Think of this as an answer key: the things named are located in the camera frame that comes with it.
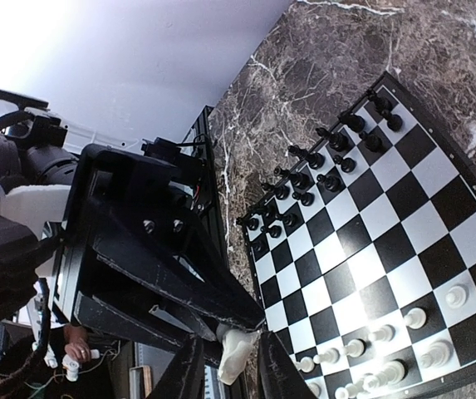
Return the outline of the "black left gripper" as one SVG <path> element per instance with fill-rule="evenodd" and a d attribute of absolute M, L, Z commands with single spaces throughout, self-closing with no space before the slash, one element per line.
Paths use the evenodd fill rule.
<path fill-rule="evenodd" d="M 194 203 L 211 179 L 206 159 L 172 143 L 144 144 L 141 154 L 87 145 L 66 210 L 64 317 L 169 352 L 194 333 L 208 360 L 222 355 L 218 326 L 257 331 L 264 312 Z"/>

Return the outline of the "black and white chessboard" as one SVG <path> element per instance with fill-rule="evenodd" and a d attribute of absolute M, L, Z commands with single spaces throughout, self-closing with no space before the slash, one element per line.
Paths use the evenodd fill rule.
<path fill-rule="evenodd" d="M 371 152 L 339 121 L 331 132 L 348 138 L 342 151 L 326 139 L 309 150 L 325 157 L 313 170 L 299 160 L 277 172 L 278 182 L 238 218 L 267 329 L 294 361 L 350 340 L 366 344 L 360 357 L 340 356 L 300 372 L 320 398 L 335 398 L 346 384 L 361 384 L 385 363 L 398 360 L 405 377 L 356 398 L 430 398 L 476 382 L 476 168 L 448 139 L 431 114 L 391 74 L 371 87 L 403 120 L 391 131 L 366 94 L 349 112 L 382 140 Z M 356 162 L 344 173 L 335 155 Z M 468 302 L 449 308 L 445 294 L 469 287 Z M 403 317 L 423 308 L 426 324 Z M 369 342 L 382 325 L 390 342 Z M 442 367 L 424 369 L 430 344 L 449 341 Z"/>

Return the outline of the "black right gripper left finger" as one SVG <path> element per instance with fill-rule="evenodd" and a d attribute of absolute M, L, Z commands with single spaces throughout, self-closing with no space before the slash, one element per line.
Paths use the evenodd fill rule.
<path fill-rule="evenodd" d="M 187 336 L 148 398 L 204 398 L 204 343 L 200 337 Z"/>

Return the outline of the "white chess knight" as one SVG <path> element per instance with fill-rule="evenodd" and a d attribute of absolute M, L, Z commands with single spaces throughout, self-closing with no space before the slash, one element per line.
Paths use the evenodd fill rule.
<path fill-rule="evenodd" d="M 244 371 L 260 332 L 244 332 L 228 325 L 219 324 L 216 335 L 223 346 L 218 367 L 218 379 L 223 384 L 231 386 Z"/>

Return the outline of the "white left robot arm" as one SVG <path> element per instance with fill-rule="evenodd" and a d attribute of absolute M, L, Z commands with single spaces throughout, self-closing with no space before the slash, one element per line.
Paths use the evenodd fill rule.
<path fill-rule="evenodd" d="M 195 334 L 209 363 L 245 360 L 264 314 L 229 270 L 209 134 L 74 154 L 45 101 L 0 101 L 0 321 L 51 276 L 67 321 L 169 352 Z"/>

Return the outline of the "white chess pawn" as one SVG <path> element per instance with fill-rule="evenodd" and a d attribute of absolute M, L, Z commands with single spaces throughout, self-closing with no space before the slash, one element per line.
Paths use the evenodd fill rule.
<path fill-rule="evenodd" d="M 406 327 L 411 329 L 420 329 L 426 324 L 427 315 L 423 308 L 412 308 L 403 317 L 403 320 Z"/>
<path fill-rule="evenodd" d="M 363 340 L 356 338 L 350 340 L 346 345 L 339 349 L 342 356 L 360 357 L 366 350 L 366 344 Z"/>
<path fill-rule="evenodd" d="M 395 329 L 385 324 L 368 334 L 369 342 L 390 342 L 395 336 Z"/>
<path fill-rule="evenodd" d="M 313 357 L 313 361 L 315 364 L 321 364 L 321 363 L 334 364 L 339 361 L 340 356 L 341 355 L 336 348 L 330 347 L 325 352 L 318 353 L 317 355 L 315 355 Z"/>
<path fill-rule="evenodd" d="M 312 357 L 302 357 L 300 360 L 295 361 L 295 367 L 299 372 L 312 372 L 315 366 L 316 364 Z"/>
<path fill-rule="evenodd" d="M 449 288 L 444 299 L 449 308 L 461 308 L 468 302 L 469 287 L 465 284 L 457 283 Z"/>

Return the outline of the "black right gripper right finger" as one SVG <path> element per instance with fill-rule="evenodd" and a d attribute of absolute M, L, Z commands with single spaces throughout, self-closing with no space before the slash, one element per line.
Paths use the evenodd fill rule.
<path fill-rule="evenodd" d="M 316 398 L 274 332 L 262 332 L 258 345 L 260 398 Z"/>

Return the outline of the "white chess king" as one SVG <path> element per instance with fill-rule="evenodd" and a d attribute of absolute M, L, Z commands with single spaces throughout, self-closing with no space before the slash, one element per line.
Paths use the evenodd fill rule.
<path fill-rule="evenodd" d="M 336 399 L 352 399 L 356 398 L 360 393 L 364 391 L 361 384 L 349 383 L 344 387 L 339 387 L 335 391 Z"/>

